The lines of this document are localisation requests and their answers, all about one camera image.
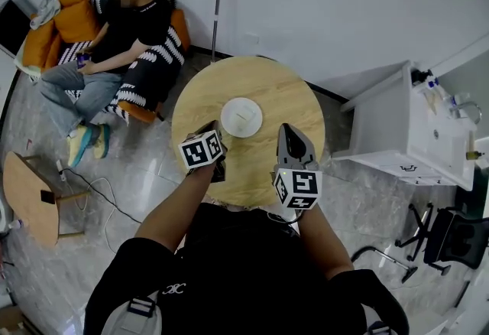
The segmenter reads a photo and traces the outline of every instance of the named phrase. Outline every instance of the marble floor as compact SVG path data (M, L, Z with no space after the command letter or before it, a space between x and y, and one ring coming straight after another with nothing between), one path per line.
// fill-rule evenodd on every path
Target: marble floor
M107 158L95 161L90 151L76 168L89 181L106 177L112 184L117 204L142 220L183 179L170 147L172 108L185 84L209 64L209 57L195 54L188 59L165 104L166 120L145 124L135 120L127 126L120 118L101 114L97 119L112 127ZM436 207L450 206L455 196L451 187L416 187L395 177L350 161L332 161L333 151L348 147L353 115L339 112L340 104L316 94L325 117L326 144L321 160L323 198L321 208L348 252L366 245L389 250L405 259L409 248L398 249L393 241L413 234L413 220L407 217L408 204L423 211L431 201ZM36 86L21 75L8 107L0 156L2 164L8 151L23 155L39 154L38 167L59 190L68 187L58 178L55 161L66 161L65 139L55 132ZM74 189L84 187L68 174ZM95 187L110 196L103 181ZM78 205L83 208L84 200ZM4 254L15 267L5 266L8 283L16 301L29 318L46 334L79 334L83 330L86 302L97 281L114 257L105 242L104 225L112 207L97 195L90 196L84 213L76 205L63 205L62 233L85 230L84 237L61 240L55 249L39 246L26 229L13 230L4 240ZM132 237L137 224L115 212L107 225L107 237L114 250ZM404 285L403 270L383 262L373 252L355 263L357 268L373 269L381 281L404 306L409 317L431 309L444 314L452 305L471 270L458 263L445 276L422 263Z

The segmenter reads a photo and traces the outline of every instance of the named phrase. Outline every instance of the black shirt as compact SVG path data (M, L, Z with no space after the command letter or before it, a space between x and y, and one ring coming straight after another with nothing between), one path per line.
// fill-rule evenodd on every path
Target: black shirt
M137 39L146 45L164 44L172 10L167 0L153 0L135 8L123 8L119 1L109 0L102 13L108 22L107 34L94 47L92 62L99 63L129 50ZM109 72L123 74L128 68L126 65Z
M370 290L366 298L362 288ZM100 334L114 309L158 290L164 333L196 328L290 332L295 324L323 333L363 334L361 300L377 305L383 320L378 301L396 303L368 270L326 281L295 231L269 220L264 211L230 213L206 203L176 255L149 239L121 246L86 307L84 333Z

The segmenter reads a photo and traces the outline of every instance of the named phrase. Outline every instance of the black chair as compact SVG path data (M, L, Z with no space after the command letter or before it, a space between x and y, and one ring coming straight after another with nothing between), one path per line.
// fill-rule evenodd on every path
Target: black chair
M454 214L452 211L455 208L447 207L438 210L435 222L431 230L428 230L433 205L428 203L428 216L424 223L413 204L410 204L409 209L415 216L419 232L405 242L400 240L395 242L395 245L400 248L417 242L414 254L408 255L407 260L414 261L423 241L428 239L423 261L441 271L442 275L448 274L451 266L442 267L434 264L437 261L460 262L472 269L479 267L489 241L489 218L467 220L463 216Z

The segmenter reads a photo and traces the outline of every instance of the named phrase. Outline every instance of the yellow sneaker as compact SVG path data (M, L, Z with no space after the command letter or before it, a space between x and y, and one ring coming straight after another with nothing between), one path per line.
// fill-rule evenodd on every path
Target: yellow sneaker
M95 158L104 158L108 153L108 138L110 136L110 128L106 124L99 125L100 135L93 145L93 156Z
M70 149L70 158L68 159L68 166L74 168L78 165L82 159L83 153L86 147L90 143L92 137L92 129L79 125L76 127L75 135L70 134L66 140L68 141L68 148Z

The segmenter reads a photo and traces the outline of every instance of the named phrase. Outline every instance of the person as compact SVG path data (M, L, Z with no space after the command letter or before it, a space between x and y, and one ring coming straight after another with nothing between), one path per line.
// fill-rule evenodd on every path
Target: person
M91 123L117 93L130 64L149 47L164 44L172 8L167 0L109 0L105 24L89 47L91 60L77 69L76 61L54 67L40 80L40 94L60 134L67 138L68 165L75 167L84 151L95 158L108 152L107 125ZM65 90L83 90L73 104Z
M319 206L303 213L297 233L263 210L201 203L213 170L188 175L121 245L86 306L84 334L99 335L119 306L155 291L162 333L363 334L366 304L408 334L400 305L372 271L354 270Z

